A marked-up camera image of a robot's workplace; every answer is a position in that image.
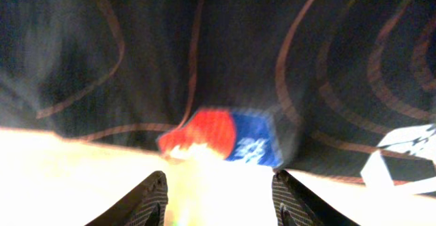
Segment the black orange patterned jersey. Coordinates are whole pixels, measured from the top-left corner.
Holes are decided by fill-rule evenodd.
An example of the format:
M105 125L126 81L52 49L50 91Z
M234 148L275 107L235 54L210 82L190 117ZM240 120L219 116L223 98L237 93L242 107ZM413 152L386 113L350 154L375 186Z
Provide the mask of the black orange patterned jersey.
M203 110L282 167L435 177L435 0L1 0L1 126L156 150Z

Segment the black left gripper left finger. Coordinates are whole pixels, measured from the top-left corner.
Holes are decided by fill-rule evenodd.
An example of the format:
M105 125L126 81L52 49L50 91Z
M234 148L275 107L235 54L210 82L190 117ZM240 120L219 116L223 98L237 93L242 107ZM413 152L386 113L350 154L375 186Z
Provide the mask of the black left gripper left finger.
M168 205L168 184L155 171L87 226L163 226Z

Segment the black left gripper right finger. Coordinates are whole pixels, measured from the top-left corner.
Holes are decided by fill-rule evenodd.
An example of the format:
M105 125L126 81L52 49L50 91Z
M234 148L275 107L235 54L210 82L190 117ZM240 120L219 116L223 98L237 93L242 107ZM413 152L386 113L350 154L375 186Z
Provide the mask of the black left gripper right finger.
M272 177L278 226L358 226L285 170Z

